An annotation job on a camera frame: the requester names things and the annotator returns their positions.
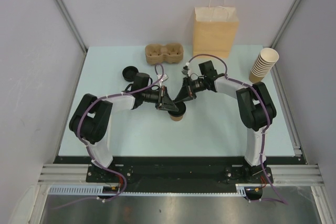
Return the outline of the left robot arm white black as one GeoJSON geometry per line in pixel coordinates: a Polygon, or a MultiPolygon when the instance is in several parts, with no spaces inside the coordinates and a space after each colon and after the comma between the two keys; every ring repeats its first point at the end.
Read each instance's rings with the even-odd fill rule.
{"type": "Polygon", "coordinates": [[[150,83],[150,76],[137,73],[133,82],[122,92],[98,98],[85,94],[69,122],[69,129],[85,145],[91,161],[98,166],[98,176],[105,182],[115,178],[116,169],[111,166],[113,156],[109,141],[111,116],[120,111],[133,110],[142,103],[153,103],[157,110],[177,112],[178,107],[170,98],[167,87],[162,84],[168,79],[159,74],[158,80],[150,83]]]}

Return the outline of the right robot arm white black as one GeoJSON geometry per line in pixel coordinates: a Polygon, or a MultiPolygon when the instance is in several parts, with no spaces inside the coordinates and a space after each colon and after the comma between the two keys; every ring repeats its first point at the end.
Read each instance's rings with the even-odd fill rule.
{"type": "Polygon", "coordinates": [[[266,161],[266,131],[277,115],[266,85],[257,82],[251,86],[230,78],[226,73],[218,73],[211,61],[199,64],[201,76],[193,80],[188,66],[189,63],[186,63],[183,67],[182,74],[185,77],[174,102],[194,100],[198,92],[205,90],[222,93],[237,100],[240,119],[247,128],[245,161],[248,166],[242,169],[242,176],[245,181],[254,183],[261,177],[258,166],[263,166],[266,161]]]}

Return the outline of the brown paper coffee cup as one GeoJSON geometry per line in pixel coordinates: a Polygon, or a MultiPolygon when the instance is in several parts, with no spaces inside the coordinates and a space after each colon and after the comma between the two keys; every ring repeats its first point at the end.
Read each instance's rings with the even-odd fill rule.
{"type": "Polygon", "coordinates": [[[178,122],[178,121],[182,120],[183,115],[171,115],[171,114],[170,114],[170,118],[171,118],[173,121],[178,122]]]}

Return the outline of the brown paper bag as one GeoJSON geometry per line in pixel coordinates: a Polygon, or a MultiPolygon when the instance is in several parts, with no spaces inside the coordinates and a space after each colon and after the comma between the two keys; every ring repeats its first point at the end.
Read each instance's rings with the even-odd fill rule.
{"type": "Polygon", "coordinates": [[[227,58],[238,31],[236,8],[225,2],[213,6],[194,8],[193,56],[209,54],[227,58]]]}

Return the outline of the black coffee cup lid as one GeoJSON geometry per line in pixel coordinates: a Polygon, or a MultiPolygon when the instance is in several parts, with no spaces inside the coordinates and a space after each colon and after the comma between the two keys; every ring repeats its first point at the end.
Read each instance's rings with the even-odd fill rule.
{"type": "Polygon", "coordinates": [[[173,117],[179,117],[179,116],[183,116],[184,113],[186,112],[186,105],[184,102],[179,102],[175,104],[176,107],[178,108],[177,111],[168,111],[169,115],[173,116],[173,117]]]}

